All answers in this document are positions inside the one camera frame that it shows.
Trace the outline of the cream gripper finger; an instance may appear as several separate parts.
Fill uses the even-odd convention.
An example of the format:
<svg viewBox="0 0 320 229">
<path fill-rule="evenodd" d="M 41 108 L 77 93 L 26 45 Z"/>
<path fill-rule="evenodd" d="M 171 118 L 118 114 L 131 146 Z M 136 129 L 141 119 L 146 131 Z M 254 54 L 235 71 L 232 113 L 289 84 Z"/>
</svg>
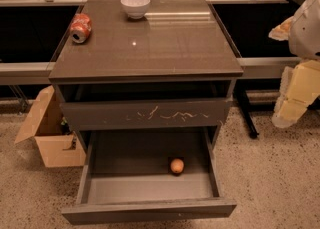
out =
<svg viewBox="0 0 320 229">
<path fill-rule="evenodd" d="M 309 60 L 283 71 L 272 123 L 287 128 L 297 123 L 320 96 L 320 62 Z"/>
<path fill-rule="evenodd" d="M 289 17 L 284 20 L 269 32 L 268 37 L 277 41 L 287 41 L 289 39 L 292 20 L 293 17 Z"/>
</svg>

